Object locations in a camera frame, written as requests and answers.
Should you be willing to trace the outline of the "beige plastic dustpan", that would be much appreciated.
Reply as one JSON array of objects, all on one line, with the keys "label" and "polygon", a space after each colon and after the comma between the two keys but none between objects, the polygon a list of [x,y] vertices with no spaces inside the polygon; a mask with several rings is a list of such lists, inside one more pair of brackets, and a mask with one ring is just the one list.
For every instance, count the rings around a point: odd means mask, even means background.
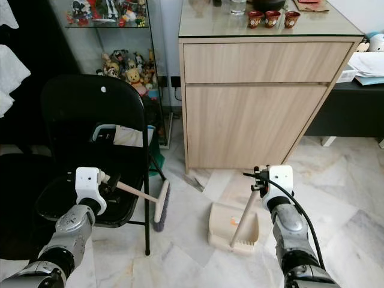
[{"label": "beige plastic dustpan", "polygon": [[209,212],[208,242],[218,249],[249,256],[261,242],[257,209],[260,193],[250,188],[226,192]]}]

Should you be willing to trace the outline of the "beige broom with dark bristles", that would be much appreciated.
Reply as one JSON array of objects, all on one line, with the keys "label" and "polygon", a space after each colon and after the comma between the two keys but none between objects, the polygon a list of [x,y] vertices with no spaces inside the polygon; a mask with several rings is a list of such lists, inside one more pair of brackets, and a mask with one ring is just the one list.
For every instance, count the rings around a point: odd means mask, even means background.
[{"label": "beige broom with dark bristles", "polygon": [[150,195],[140,192],[140,190],[132,188],[120,181],[118,181],[117,187],[118,189],[126,190],[126,192],[129,192],[130,194],[134,194],[138,197],[151,201],[155,208],[154,219],[152,220],[153,228],[157,232],[162,232],[164,230],[164,224],[167,216],[167,204],[169,200],[170,181],[163,181],[159,198],[151,197]]}]

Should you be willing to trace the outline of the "beige paper bag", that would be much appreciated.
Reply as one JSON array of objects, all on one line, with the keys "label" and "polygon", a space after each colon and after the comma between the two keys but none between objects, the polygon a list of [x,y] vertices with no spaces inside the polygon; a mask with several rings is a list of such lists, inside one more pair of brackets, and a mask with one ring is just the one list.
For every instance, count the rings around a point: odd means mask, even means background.
[{"label": "beige paper bag", "polygon": [[141,148],[151,142],[153,133],[154,126],[146,126],[145,143],[145,132],[132,129],[131,127],[117,125],[115,127],[115,136],[113,137],[113,145],[136,146],[137,148]]}]

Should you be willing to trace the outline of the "white framed black device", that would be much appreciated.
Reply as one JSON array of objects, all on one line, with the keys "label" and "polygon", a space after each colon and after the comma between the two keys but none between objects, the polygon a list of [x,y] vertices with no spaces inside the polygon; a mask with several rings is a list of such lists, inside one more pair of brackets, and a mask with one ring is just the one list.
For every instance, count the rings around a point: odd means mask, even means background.
[{"label": "white framed black device", "polygon": [[108,145],[112,145],[117,133],[117,128],[117,124],[99,124],[93,130],[91,142],[107,143]]}]

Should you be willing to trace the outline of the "light wood glass-topped cabinet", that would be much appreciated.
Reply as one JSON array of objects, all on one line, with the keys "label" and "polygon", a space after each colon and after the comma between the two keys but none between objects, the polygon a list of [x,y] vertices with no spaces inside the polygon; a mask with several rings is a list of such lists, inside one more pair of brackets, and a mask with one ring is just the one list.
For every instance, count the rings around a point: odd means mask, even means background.
[{"label": "light wood glass-topped cabinet", "polygon": [[180,52],[187,169],[283,164],[363,33],[331,7],[292,28],[248,27],[228,1],[182,0]]}]

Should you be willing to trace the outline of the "black folding chair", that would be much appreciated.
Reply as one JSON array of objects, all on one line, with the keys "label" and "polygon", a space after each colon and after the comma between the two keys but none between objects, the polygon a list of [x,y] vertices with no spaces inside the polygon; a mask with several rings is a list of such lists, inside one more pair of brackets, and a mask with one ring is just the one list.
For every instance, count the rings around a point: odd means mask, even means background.
[{"label": "black folding chair", "polygon": [[[113,77],[60,75],[44,86],[41,109],[54,162],[67,173],[39,197],[37,208],[42,217],[54,220],[75,203],[74,176],[78,167],[96,167],[107,175],[120,173],[121,183],[151,195],[150,148],[154,134],[151,142],[141,148],[91,142],[96,126],[117,124],[145,132],[146,143],[146,126],[151,124],[146,118],[145,99],[137,88]],[[137,204],[143,203],[143,252],[150,255],[154,204],[123,190],[105,200],[107,209],[96,217],[96,227],[117,228],[132,223]]]}]

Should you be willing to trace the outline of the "large black bag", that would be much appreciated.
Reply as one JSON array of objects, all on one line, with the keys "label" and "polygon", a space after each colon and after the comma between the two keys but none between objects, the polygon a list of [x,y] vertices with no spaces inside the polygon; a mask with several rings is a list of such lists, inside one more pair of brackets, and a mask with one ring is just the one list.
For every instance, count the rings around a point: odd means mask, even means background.
[{"label": "large black bag", "polygon": [[0,258],[33,260],[50,241],[54,223],[36,202],[55,177],[52,158],[36,154],[0,157]]}]

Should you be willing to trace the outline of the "yellow bear plush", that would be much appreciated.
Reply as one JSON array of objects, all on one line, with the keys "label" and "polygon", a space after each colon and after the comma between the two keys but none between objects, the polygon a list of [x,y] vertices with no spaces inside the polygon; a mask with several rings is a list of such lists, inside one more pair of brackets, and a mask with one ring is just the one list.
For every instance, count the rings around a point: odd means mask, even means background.
[{"label": "yellow bear plush", "polygon": [[140,71],[138,71],[138,68],[127,69],[124,75],[126,76],[126,81],[131,86],[135,88],[144,86],[143,80],[142,80],[142,74],[140,74]]}]

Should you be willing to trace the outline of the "glass display cabinet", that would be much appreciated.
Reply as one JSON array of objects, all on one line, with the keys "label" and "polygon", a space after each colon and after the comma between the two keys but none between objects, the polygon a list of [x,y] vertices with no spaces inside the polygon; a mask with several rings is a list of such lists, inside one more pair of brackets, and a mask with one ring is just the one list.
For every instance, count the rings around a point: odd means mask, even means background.
[{"label": "glass display cabinet", "polygon": [[47,0],[83,74],[110,75],[126,81],[138,68],[153,101],[150,124],[160,148],[170,148],[170,91],[161,0]]}]

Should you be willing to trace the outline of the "white lace cloth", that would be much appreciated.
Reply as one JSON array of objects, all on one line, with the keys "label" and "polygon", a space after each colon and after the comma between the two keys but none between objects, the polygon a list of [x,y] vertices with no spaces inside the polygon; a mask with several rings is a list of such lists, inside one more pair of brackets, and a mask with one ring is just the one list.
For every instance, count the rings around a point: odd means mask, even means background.
[{"label": "white lace cloth", "polygon": [[0,25],[5,25],[11,29],[19,28],[8,0],[0,0]]},{"label": "white lace cloth", "polygon": [[16,54],[3,44],[0,44],[0,60],[0,118],[3,118],[14,103],[10,93],[16,90],[31,72]]}]

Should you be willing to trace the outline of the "small red patterned cup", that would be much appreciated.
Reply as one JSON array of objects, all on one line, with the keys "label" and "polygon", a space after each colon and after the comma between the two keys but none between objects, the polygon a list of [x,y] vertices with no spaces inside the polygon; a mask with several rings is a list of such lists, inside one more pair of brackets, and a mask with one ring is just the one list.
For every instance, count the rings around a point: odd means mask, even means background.
[{"label": "small red patterned cup", "polygon": [[273,28],[280,19],[281,12],[279,10],[268,10],[264,12],[264,25],[266,28]]},{"label": "small red patterned cup", "polygon": [[298,11],[286,11],[284,14],[284,27],[285,29],[291,29],[298,22],[301,14]]},{"label": "small red patterned cup", "polygon": [[249,29],[255,29],[261,23],[264,13],[259,10],[252,10],[247,12]]}]

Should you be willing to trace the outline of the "white paper stack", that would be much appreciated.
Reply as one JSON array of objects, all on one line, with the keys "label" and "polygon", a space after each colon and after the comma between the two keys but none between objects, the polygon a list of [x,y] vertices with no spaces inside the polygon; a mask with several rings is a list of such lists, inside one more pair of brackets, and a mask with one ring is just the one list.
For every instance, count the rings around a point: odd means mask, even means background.
[{"label": "white paper stack", "polygon": [[355,52],[336,82],[353,80],[364,86],[384,84],[384,52]]}]

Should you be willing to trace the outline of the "clear drinking glass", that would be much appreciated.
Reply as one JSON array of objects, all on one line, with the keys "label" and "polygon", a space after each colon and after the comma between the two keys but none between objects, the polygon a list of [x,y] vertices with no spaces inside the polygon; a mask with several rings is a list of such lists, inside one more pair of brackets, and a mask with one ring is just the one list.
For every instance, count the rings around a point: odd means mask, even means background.
[{"label": "clear drinking glass", "polygon": [[248,0],[229,0],[230,13],[233,16],[242,16],[247,8]]}]

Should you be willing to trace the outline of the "black round pot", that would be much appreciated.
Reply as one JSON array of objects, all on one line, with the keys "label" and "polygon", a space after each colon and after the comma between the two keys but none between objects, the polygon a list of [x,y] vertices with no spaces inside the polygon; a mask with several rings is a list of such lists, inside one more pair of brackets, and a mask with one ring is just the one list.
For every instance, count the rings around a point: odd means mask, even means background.
[{"label": "black round pot", "polygon": [[285,6],[286,0],[250,0],[250,2],[254,10],[266,12],[281,10]]}]

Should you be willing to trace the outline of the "brown tray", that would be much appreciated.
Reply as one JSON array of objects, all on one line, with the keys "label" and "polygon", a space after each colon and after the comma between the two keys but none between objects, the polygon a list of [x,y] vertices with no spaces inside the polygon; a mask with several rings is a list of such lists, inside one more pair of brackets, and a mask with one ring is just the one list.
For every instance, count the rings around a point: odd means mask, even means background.
[{"label": "brown tray", "polygon": [[293,0],[298,11],[304,12],[328,12],[326,0]]}]

